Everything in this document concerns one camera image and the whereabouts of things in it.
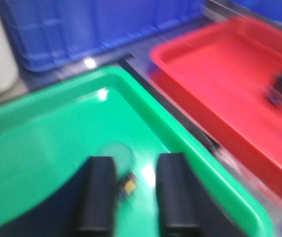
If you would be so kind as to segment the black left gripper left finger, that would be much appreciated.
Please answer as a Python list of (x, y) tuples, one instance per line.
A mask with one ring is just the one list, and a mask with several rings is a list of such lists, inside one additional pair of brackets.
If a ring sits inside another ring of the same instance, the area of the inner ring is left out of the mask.
[(113, 157), (89, 157), (70, 237), (113, 236), (116, 189)]

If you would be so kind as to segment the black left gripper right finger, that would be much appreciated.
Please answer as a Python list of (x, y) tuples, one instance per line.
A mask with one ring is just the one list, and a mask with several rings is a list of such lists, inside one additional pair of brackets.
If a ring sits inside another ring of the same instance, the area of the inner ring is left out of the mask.
[(156, 165), (156, 197), (162, 237), (203, 237), (183, 153), (161, 153)]

